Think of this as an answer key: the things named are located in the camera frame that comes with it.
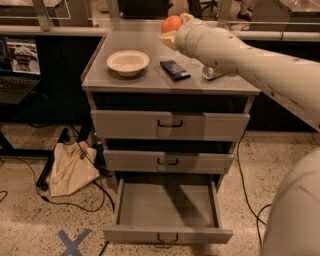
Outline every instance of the chest of drawers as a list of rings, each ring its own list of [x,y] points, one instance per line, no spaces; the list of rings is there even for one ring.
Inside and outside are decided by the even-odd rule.
[[[105,237],[227,243],[232,231],[223,229],[217,190],[259,91],[237,76],[205,80],[201,63],[157,41],[159,29],[156,21],[114,24],[83,80],[107,169],[118,177],[114,222],[104,227]],[[151,59],[133,78],[105,66],[128,42]],[[163,58],[176,60],[191,78],[173,82],[160,67]]]

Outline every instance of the cabinet top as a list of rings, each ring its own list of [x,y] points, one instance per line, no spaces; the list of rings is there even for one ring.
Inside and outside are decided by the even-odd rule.
[[[162,21],[119,20],[110,29],[88,64],[83,90],[94,92],[139,92],[173,94],[258,95],[260,91],[237,75],[208,81],[202,77],[201,64],[163,46],[159,40]],[[149,66],[139,75],[126,78],[107,67],[108,57],[123,50],[137,50],[150,58]],[[175,60],[191,78],[173,81],[160,61]]]

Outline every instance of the terrazzo floor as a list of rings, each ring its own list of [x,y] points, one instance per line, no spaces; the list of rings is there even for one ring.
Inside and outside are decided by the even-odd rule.
[[[53,149],[64,128],[32,128],[22,124],[4,124],[0,127],[15,148],[29,149]],[[319,145],[318,133],[245,133],[239,147],[239,159],[248,199],[256,213],[272,202],[285,173]],[[89,213],[71,205],[50,204],[39,195],[46,196],[55,203],[68,202],[81,205],[87,210],[95,210],[103,200],[103,193],[96,185],[91,183],[70,196],[52,198],[48,191],[37,191],[35,186],[45,165],[44,159],[21,161],[2,158],[0,165],[0,191],[8,193],[6,197],[5,193],[0,193],[0,200],[4,197],[0,201],[0,255],[100,255],[105,244],[102,226],[111,225],[113,218],[112,207],[107,198],[101,209]],[[103,177],[101,184],[116,202],[111,179]],[[256,221],[245,201],[236,159],[218,191],[218,200],[223,227],[232,229],[234,233],[226,245],[174,245],[171,248],[158,248],[152,244],[111,242],[101,255],[259,255]],[[269,209],[266,209],[261,218],[267,220],[268,212]]]

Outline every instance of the blue tape x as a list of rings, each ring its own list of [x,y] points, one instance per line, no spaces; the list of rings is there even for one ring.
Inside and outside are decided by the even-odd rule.
[[[78,246],[90,234],[91,231],[92,230],[90,229],[85,229],[83,233],[77,237],[76,240],[71,241],[66,232],[60,230],[58,236],[67,247],[67,249],[61,254],[61,256],[82,256],[82,254],[78,250]]]

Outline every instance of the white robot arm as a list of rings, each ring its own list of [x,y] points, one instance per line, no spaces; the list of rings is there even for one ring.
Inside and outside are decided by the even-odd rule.
[[[183,24],[174,44],[208,67],[241,76],[320,131],[320,63],[251,47],[199,19]]]
[[[176,31],[173,48],[223,74],[241,76],[320,131],[319,63],[251,47],[199,19]],[[320,149],[303,158],[280,185],[262,255],[320,255]]]

